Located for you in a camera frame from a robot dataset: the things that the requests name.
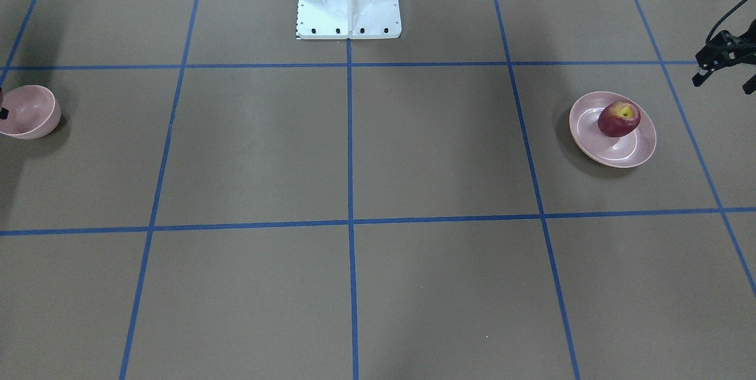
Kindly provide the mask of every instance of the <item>plate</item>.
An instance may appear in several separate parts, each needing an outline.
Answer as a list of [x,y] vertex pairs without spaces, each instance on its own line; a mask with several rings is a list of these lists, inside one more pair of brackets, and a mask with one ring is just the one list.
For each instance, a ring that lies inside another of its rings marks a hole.
[[581,150],[600,164],[630,168],[645,163],[656,150],[656,128],[643,108],[640,124],[633,132],[621,138],[611,138],[599,130],[601,111],[610,103],[633,102],[614,92],[591,92],[581,96],[569,112],[569,129]]

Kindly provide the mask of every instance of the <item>black cable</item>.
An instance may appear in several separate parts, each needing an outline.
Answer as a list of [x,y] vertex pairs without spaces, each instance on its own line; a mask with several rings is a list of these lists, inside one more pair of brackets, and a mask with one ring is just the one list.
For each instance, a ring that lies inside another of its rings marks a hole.
[[722,25],[722,22],[724,22],[724,20],[726,20],[727,17],[729,17],[730,15],[732,15],[732,12],[737,11],[738,8],[740,8],[740,6],[743,6],[743,4],[746,3],[747,1],[749,1],[749,0],[741,0],[740,3],[738,3],[738,5],[735,5],[735,8],[732,8],[729,11],[727,11],[727,13],[724,14],[724,17],[721,17],[719,19],[719,21],[717,21],[716,24],[713,25],[713,29],[711,29],[711,31],[709,32],[709,35],[706,36],[706,43],[707,44],[711,43],[711,36],[713,36],[713,32],[715,32],[716,29],[719,28],[719,25]]

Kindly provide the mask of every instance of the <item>red apple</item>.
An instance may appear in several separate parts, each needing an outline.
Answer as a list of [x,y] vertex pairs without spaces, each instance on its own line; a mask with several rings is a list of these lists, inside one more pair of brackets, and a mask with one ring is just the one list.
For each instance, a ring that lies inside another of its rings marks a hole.
[[640,108],[625,100],[610,103],[599,115],[599,130],[612,138],[627,135],[639,124]]

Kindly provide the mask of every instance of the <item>bowl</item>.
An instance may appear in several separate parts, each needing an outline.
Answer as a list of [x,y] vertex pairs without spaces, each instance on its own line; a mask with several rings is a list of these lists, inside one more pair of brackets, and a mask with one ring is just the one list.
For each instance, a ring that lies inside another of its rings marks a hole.
[[8,118],[0,119],[0,133],[19,139],[41,138],[60,122],[60,104],[44,86],[27,85],[3,97]]
[[569,112],[569,129],[580,149],[600,164],[630,168],[648,161],[656,150],[656,128],[640,108],[640,124],[621,138],[611,138],[599,130],[601,111],[613,102],[633,102],[614,92],[591,92],[581,96]]

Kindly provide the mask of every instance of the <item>gray floor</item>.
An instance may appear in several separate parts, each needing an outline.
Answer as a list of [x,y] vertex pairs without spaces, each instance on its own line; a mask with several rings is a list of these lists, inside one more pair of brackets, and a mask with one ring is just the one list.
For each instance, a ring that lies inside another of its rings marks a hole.
[[[0,137],[0,378],[753,379],[756,71],[690,84],[737,1],[0,0],[64,114]],[[595,90],[645,165],[575,146]]]

